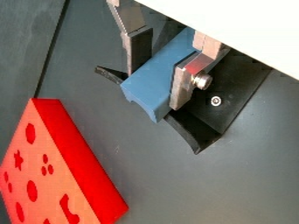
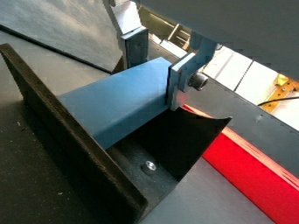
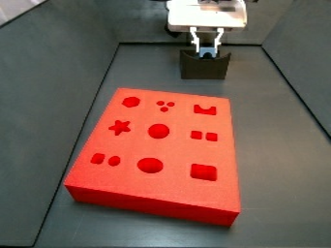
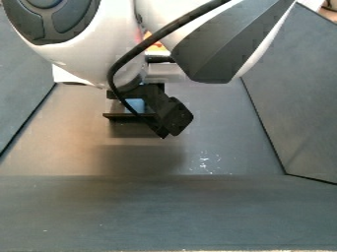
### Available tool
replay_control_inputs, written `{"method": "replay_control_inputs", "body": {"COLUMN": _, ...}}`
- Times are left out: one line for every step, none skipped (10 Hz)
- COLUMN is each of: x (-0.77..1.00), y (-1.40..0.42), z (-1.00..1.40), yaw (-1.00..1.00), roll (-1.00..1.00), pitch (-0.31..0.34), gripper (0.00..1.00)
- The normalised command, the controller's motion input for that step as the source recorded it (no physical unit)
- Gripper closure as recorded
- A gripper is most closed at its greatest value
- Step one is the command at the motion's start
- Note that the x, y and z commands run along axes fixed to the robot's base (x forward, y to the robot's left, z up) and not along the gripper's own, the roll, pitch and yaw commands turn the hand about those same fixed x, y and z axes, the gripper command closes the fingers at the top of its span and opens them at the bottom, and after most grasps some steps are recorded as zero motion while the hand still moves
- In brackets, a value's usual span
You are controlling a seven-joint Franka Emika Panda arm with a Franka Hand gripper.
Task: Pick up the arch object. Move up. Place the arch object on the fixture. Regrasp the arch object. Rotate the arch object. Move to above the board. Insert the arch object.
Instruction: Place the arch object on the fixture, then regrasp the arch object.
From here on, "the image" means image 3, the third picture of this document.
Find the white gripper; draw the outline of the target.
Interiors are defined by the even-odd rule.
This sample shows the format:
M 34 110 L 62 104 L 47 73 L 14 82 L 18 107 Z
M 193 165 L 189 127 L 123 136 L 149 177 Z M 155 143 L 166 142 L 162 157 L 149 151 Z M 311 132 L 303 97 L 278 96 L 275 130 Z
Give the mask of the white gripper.
M 218 28 L 214 39 L 215 53 L 219 52 L 225 28 L 245 28 L 247 10 L 245 0 L 169 0 L 169 28 L 175 32 L 190 30 L 195 52 L 201 50 L 197 28 L 209 30 Z

